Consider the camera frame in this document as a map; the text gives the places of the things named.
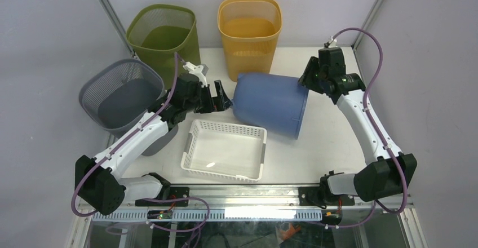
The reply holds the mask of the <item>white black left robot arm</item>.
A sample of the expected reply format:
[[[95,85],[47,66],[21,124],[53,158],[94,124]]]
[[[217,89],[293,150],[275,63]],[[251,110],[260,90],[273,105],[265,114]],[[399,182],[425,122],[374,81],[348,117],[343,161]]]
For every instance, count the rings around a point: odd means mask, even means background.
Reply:
[[[130,165],[157,140],[185,120],[189,112],[222,112],[232,106],[222,82],[216,80],[216,96],[203,77],[184,73],[166,95],[155,100],[139,122],[113,145],[90,158],[81,156],[75,164],[74,196],[80,196],[94,208],[93,213],[109,215],[123,201],[149,201],[163,206],[172,201],[170,182],[157,173],[124,178]]]

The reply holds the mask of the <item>white perforated plastic basket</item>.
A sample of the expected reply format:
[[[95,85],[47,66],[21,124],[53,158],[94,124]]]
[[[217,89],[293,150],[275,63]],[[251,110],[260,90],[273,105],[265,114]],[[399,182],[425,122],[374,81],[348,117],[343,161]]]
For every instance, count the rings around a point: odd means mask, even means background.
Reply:
[[[196,119],[180,167],[192,174],[255,183],[263,175],[266,142],[262,127]]]

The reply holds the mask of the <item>large blue plastic bucket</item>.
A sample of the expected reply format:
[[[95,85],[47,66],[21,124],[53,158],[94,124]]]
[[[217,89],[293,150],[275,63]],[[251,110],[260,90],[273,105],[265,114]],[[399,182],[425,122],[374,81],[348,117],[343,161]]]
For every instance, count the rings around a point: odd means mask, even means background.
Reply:
[[[232,99],[241,122],[298,139],[309,90],[298,78],[264,73],[240,74]]]

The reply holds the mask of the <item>yellow mesh bin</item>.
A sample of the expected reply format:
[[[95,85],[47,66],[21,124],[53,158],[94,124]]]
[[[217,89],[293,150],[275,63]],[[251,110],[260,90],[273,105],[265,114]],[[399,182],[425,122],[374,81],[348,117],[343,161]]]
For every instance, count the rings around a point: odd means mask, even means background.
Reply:
[[[282,29],[275,0],[224,0],[218,8],[218,30],[229,78],[269,73]]]

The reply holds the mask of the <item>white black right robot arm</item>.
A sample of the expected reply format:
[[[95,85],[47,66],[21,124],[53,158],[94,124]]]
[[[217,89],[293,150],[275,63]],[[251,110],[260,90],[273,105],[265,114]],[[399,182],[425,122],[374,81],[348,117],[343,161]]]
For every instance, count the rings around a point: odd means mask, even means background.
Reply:
[[[357,196],[365,202],[406,195],[417,160],[413,154],[403,153],[386,133],[366,98],[362,79],[346,72],[342,49],[320,49],[317,56],[309,59],[299,84],[325,94],[339,108],[356,135],[366,163],[357,173],[330,171],[321,177],[315,195],[319,206],[331,206],[342,195]]]

